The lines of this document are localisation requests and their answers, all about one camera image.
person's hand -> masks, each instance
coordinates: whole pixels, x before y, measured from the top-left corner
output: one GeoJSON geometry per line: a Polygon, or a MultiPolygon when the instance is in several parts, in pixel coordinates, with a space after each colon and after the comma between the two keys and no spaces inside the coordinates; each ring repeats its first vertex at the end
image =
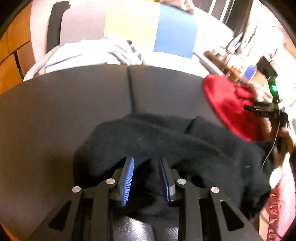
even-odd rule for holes
{"type": "MultiPolygon", "coordinates": [[[[276,137],[276,131],[277,131],[277,127],[272,127],[271,132],[270,132],[272,142],[274,142],[274,139],[276,137]]],[[[292,152],[296,148],[296,145],[295,145],[293,139],[291,138],[289,131],[286,128],[283,128],[283,127],[280,128],[277,137],[284,138],[286,141],[286,147],[287,147],[285,153],[276,153],[275,154],[275,161],[276,161],[275,164],[279,167],[283,164],[286,153],[292,154],[292,152]]]]}

red cloth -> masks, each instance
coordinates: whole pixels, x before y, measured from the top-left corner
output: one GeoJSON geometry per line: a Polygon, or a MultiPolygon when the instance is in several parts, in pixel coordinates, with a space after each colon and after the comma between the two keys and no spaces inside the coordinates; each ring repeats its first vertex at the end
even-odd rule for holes
{"type": "Polygon", "coordinates": [[[244,110],[244,105],[253,105],[251,100],[255,99],[249,85],[234,84],[225,76],[209,74],[202,86],[210,105],[233,134],[245,141],[263,140],[260,119],[244,110]]]}

color block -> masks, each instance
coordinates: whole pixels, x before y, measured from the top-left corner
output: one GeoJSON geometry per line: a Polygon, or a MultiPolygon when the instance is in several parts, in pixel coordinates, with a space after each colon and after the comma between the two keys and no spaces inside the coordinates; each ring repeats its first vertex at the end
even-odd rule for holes
{"type": "Polygon", "coordinates": [[[153,51],[160,4],[143,0],[110,0],[104,35],[113,33],[132,40],[141,51],[153,51]]]}
{"type": "Polygon", "coordinates": [[[165,4],[160,5],[155,52],[191,58],[196,35],[197,21],[191,14],[165,4]]]}

triangular cutout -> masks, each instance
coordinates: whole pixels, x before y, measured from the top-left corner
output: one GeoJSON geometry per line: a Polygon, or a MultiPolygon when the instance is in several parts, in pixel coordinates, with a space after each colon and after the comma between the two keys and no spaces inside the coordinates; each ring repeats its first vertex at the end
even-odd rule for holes
{"type": "Polygon", "coordinates": [[[228,206],[225,201],[221,202],[221,207],[228,231],[234,231],[244,227],[244,223],[239,219],[236,213],[228,206]]]}
{"type": "Polygon", "coordinates": [[[50,221],[48,226],[51,229],[55,229],[58,231],[63,231],[65,228],[66,220],[68,217],[68,213],[71,207],[71,202],[68,201],[61,210],[57,213],[57,215],[50,221]]]}

yellow panel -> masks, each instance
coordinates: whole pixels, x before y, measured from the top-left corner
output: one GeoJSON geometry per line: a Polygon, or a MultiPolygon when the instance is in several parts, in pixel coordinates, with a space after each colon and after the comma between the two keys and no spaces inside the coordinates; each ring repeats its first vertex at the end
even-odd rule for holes
{"type": "Polygon", "coordinates": [[[109,33],[132,40],[141,51],[153,51],[160,4],[145,0],[110,0],[104,36],[109,33]]]}

